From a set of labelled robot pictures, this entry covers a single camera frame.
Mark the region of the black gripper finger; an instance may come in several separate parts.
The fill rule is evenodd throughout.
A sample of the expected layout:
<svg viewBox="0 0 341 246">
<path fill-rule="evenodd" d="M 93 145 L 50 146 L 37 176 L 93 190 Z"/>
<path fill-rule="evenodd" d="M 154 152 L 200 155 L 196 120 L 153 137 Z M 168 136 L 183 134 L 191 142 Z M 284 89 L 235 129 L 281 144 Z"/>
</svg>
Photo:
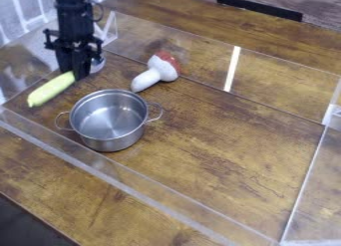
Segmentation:
<svg viewBox="0 0 341 246">
<path fill-rule="evenodd" d="M 57 64 L 61 73 L 72 71 L 72 51 L 65 48 L 56 49 Z"/>
<path fill-rule="evenodd" d="M 92 58 L 86 50 L 76 49 L 72 52 L 72 71 L 77 81 L 89 76 L 90 60 Z"/>
</svg>

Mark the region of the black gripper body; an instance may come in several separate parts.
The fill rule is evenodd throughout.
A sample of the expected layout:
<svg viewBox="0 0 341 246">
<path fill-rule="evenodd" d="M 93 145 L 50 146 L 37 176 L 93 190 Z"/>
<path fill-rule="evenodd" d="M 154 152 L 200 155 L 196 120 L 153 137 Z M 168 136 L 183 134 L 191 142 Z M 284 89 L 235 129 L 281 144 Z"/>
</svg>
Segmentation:
<svg viewBox="0 0 341 246">
<path fill-rule="evenodd" d="M 54 0 L 57 11 L 57 30 L 45 29 L 45 48 L 54 51 L 57 48 L 72 52 L 86 50 L 90 58 L 101 54 L 101 40 L 94 37 L 93 23 L 102 19 L 102 15 L 93 16 L 93 5 L 101 5 L 93 0 Z"/>
</svg>

